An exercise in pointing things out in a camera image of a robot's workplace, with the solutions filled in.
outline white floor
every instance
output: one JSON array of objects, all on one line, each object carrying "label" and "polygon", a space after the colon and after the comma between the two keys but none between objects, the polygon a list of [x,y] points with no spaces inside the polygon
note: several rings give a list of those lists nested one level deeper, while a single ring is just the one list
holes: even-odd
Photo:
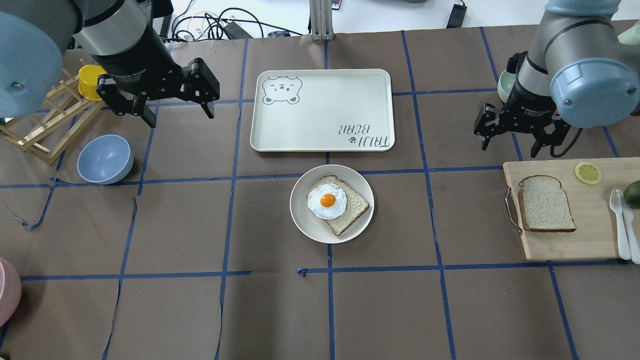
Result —
[{"label": "white floor", "polygon": [[[538,24],[547,0],[466,0],[468,8],[463,27]],[[182,13],[189,0],[173,0],[175,14]],[[412,29],[445,28],[455,0],[342,0],[340,10],[334,10],[333,30],[336,33],[363,33]],[[309,15],[308,0],[194,0],[188,15],[200,12],[220,12],[229,7],[252,12],[261,22],[281,26],[306,34]],[[229,11],[224,17],[252,19],[239,11]],[[622,0],[614,20],[640,19],[640,1]],[[243,29],[253,37],[260,37],[256,24],[244,23]],[[189,29],[197,35],[202,20],[183,22],[179,29]],[[265,27],[265,35],[275,29]]]}]

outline slice of bread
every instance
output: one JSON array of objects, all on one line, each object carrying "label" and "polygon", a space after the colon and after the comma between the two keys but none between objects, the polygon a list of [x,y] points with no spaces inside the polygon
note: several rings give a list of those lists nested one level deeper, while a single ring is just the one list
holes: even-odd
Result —
[{"label": "slice of bread", "polygon": [[333,220],[324,220],[324,222],[331,227],[331,230],[336,236],[340,236],[353,222],[358,220],[360,215],[364,214],[367,209],[369,209],[369,203],[367,200],[362,197],[358,192],[356,192],[349,184],[344,181],[338,179],[335,175],[327,175],[322,179],[314,182],[314,184],[309,188],[307,192],[307,198],[309,198],[309,193],[311,190],[317,188],[323,184],[336,184],[344,190],[344,193],[347,195],[347,208],[344,210],[344,214]]},{"label": "slice of bread", "polygon": [[520,214],[526,231],[570,233],[575,231],[571,210],[562,184],[546,175],[529,176],[520,181]]}]

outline lemon slice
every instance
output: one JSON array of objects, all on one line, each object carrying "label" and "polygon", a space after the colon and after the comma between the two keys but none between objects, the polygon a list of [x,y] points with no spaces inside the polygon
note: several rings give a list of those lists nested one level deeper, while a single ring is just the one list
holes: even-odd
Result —
[{"label": "lemon slice", "polygon": [[573,173],[578,180],[589,185],[596,185],[602,179],[602,173],[592,163],[579,163],[575,166]]}]

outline green avocado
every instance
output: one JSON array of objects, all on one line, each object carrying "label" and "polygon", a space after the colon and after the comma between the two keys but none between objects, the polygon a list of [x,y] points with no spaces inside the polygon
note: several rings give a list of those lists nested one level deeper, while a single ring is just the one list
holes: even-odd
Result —
[{"label": "green avocado", "polygon": [[627,186],[625,189],[625,202],[632,209],[640,209],[640,180]]}]

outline white tray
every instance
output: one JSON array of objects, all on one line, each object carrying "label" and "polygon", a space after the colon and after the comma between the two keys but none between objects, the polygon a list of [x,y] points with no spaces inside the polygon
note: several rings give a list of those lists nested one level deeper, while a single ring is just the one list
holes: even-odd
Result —
[{"label": "white tray", "polygon": [[395,142],[384,70],[271,70],[258,77],[256,151],[386,151]]}]

